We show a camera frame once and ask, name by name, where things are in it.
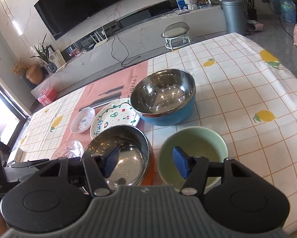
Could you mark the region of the green ceramic bowl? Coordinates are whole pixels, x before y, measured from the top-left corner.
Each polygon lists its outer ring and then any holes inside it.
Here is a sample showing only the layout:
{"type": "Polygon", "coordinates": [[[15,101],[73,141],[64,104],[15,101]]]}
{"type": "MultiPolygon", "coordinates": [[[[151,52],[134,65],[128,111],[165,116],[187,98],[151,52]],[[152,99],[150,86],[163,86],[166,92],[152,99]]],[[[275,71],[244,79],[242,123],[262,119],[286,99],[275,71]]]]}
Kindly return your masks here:
{"type": "Polygon", "coordinates": [[[173,163],[173,148],[179,146],[188,156],[204,156],[211,162],[223,162],[228,146],[214,130],[206,127],[187,127],[171,135],[160,148],[158,171],[165,184],[179,191],[185,180],[173,163]]]}

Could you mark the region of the orange steel bowl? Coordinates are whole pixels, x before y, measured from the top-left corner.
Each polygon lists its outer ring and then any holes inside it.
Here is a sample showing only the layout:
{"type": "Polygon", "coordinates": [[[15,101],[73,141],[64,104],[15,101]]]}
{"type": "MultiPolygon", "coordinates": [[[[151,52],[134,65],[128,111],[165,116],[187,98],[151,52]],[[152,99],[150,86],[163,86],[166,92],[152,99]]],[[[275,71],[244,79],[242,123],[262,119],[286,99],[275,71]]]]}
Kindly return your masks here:
{"type": "Polygon", "coordinates": [[[110,189],[153,184],[153,149],[140,129],[130,125],[110,127],[90,142],[83,157],[102,156],[111,148],[119,149],[119,158],[112,174],[106,178],[110,189]]]}

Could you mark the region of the small white sticker plate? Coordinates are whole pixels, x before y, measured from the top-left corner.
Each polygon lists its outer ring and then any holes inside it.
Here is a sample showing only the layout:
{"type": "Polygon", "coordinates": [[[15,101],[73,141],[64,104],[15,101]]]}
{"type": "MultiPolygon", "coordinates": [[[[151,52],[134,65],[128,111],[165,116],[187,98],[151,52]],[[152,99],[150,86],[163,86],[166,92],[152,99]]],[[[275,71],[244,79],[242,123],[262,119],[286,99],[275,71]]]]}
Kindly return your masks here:
{"type": "Polygon", "coordinates": [[[79,111],[72,121],[71,132],[74,134],[80,134],[87,131],[94,120],[95,110],[91,107],[84,108],[79,111]]]}

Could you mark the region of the white fruity ceramic plate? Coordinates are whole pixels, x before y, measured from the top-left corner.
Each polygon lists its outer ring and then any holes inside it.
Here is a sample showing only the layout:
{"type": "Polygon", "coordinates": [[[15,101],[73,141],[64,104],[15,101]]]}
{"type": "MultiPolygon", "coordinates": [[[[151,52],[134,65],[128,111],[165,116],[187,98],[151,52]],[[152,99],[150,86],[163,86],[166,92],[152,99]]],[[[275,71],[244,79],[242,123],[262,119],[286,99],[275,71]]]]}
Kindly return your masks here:
{"type": "Polygon", "coordinates": [[[90,137],[94,139],[104,130],[117,125],[136,127],[139,121],[140,116],[131,105],[129,98],[115,99],[96,115],[90,127],[90,137]]]}

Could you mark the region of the blue steel bowl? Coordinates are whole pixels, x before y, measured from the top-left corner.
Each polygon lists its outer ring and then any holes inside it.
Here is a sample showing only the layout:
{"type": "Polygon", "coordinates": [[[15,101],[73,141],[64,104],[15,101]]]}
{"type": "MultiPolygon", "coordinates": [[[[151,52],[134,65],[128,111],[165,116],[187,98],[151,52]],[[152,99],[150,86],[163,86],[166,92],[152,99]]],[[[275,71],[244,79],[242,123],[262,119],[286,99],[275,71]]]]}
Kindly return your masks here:
{"type": "Polygon", "coordinates": [[[181,69],[166,69],[141,80],[130,96],[130,104],[143,121],[155,126],[183,122],[194,110],[196,83],[181,69]]]}

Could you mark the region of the clear glass plate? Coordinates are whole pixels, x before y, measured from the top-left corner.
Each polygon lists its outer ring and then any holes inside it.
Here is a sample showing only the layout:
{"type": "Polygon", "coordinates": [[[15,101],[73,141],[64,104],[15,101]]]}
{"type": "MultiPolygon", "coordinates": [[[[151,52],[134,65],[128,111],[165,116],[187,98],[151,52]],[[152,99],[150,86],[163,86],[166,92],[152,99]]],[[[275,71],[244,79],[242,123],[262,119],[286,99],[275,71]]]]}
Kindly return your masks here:
{"type": "Polygon", "coordinates": [[[82,143],[78,140],[68,140],[60,145],[60,147],[53,153],[51,160],[58,158],[75,158],[82,157],[84,148],[82,143]]]}

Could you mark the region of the red tissue box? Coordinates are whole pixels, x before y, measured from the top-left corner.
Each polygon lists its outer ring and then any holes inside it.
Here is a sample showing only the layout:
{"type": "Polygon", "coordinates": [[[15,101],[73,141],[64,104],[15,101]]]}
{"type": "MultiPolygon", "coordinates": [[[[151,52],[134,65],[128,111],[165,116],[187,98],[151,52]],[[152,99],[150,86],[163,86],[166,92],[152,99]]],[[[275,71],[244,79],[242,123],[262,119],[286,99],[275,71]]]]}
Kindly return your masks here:
{"type": "Polygon", "coordinates": [[[39,103],[43,106],[47,106],[55,101],[57,97],[57,93],[54,88],[42,89],[41,94],[38,97],[39,103]]]}

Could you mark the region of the checked lemon tablecloth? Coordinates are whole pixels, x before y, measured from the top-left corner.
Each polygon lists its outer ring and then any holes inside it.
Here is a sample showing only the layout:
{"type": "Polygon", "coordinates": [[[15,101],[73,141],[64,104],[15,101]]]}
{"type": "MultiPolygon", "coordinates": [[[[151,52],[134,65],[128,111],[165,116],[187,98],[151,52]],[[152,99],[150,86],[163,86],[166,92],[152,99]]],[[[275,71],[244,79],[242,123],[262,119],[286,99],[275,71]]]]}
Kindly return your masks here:
{"type": "Polygon", "coordinates": [[[184,69],[195,79],[194,110],[183,123],[158,127],[140,121],[156,158],[166,138],[190,126],[219,133],[229,156],[274,184],[288,198],[287,233],[297,230],[297,79],[279,59],[236,33],[205,40],[152,58],[77,89],[33,115],[19,143],[21,161],[50,158],[61,144],[89,132],[73,134],[78,110],[100,95],[120,91],[129,97],[146,76],[184,69]]]}

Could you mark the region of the brown round vase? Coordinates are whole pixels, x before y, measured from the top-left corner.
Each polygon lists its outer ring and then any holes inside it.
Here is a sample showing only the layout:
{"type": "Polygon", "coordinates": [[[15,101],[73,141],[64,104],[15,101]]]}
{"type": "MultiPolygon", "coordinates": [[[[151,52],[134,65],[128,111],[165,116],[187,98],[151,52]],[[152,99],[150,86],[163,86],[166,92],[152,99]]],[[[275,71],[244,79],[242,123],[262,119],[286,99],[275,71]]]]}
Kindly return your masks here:
{"type": "Polygon", "coordinates": [[[41,66],[39,66],[38,64],[31,65],[27,69],[25,76],[27,80],[29,80],[31,83],[35,85],[39,85],[44,79],[41,66]]]}

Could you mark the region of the white wifi router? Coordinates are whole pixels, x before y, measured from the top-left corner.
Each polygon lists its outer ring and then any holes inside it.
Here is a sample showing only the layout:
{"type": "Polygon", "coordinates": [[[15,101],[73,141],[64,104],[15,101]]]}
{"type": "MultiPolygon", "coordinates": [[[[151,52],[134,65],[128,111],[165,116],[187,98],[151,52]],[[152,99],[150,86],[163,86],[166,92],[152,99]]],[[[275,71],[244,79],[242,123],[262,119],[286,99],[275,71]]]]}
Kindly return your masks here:
{"type": "Polygon", "coordinates": [[[105,44],[108,41],[108,37],[106,35],[106,32],[105,32],[103,26],[101,28],[93,31],[93,33],[90,34],[90,37],[94,41],[93,48],[97,48],[97,47],[105,44]]]}

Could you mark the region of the green potted aloe plant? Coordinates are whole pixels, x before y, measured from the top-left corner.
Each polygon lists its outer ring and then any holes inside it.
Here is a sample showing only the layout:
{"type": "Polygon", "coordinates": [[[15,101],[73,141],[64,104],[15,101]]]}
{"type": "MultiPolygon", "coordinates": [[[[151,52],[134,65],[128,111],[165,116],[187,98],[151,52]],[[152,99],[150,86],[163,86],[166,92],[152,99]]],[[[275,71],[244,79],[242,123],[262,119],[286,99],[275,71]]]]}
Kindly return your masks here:
{"type": "Polygon", "coordinates": [[[55,65],[54,62],[52,62],[50,60],[50,51],[49,51],[49,47],[45,46],[45,39],[46,36],[44,36],[43,41],[42,42],[38,42],[37,46],[34,46],[34,49],[36,51],[36,55],[32,56],[31,58],[39,58],[41,59],[43,62],[45,62],[47,64],[47,68],[51,73],[55,73],[57,71],[57,66],[55,65]]]}

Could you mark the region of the white rolling stool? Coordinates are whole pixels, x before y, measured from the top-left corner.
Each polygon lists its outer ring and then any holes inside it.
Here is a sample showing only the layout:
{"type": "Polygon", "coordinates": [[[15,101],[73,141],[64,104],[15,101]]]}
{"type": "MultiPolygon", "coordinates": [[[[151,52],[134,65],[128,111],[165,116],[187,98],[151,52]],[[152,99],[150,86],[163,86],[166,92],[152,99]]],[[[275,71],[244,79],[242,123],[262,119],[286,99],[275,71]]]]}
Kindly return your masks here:
{"type": "Polygon", "coordinates": [[[189,26],[185,22],[177,22],[167,26],[161,37],[165,40],[165,48],[173,51],[176,49],[183,48],[191,44],[191,38],[188,35],[189,26]],[[182,40],[183,44],[174,45],[175,40],[182,40]]]}

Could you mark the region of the white marble tv cabinet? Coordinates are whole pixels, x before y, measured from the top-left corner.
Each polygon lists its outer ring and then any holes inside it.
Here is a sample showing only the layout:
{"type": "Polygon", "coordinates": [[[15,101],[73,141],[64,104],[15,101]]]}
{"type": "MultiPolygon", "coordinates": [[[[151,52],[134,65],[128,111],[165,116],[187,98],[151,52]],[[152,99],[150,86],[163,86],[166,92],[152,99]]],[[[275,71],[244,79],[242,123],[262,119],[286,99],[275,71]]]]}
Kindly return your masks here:
{"type": "Polygon", "coordinates": [[[166,42],[161,37],[165,28],[177,22],[187,23],[190,38],[227,30],[224,12],[218,5],[181,15],[170,13],[168,16],[154,18],[121,31],[109,38],[105,44],[74,58],[64,69],[31,90],[31,94],[38,97],[41,89],[50,86],[56,92],[76,89],[107,75],[110,71],[120,69],[122,61],[132,65],[140,60],[147,60],[153,57],[152,51],[165,46],[166,42]]]}

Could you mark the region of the grey round trash bin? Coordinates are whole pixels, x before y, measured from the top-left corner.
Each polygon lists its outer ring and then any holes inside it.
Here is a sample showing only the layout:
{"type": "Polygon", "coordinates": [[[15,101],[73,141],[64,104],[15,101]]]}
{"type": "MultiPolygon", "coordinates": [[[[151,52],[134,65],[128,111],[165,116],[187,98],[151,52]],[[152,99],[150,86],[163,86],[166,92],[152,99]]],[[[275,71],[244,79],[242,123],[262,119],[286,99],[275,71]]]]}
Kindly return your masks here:
{"type": "Polygon", "coordinates": [[[247,23],[244,2],[242,0],[222,0],[220,6],[224,12],[227,32],[245,35],[247,23]]]}

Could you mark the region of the blue water bottle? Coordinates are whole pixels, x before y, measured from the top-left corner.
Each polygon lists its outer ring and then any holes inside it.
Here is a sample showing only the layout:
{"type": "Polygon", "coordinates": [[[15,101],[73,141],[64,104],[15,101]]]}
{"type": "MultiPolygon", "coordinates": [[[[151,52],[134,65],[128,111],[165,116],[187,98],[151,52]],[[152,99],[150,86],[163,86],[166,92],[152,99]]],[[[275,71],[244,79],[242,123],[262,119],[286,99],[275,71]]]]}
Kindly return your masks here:
{"type": "Polygon", "coordinates": [[[281,19],[283,22],[295,25],[296,5],[292,0],[280,0],[281,19]]]}

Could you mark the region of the black wall television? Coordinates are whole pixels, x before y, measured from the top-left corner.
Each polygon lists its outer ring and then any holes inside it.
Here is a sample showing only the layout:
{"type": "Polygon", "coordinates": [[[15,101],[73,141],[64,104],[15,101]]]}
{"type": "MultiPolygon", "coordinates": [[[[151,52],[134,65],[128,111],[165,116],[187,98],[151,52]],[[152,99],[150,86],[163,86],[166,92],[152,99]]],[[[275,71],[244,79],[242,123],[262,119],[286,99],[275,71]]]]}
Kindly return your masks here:
{"type": "Polygon", "coordinates": [[[55,40],[122,0],[39,0],[35,9],[55,40]]]}

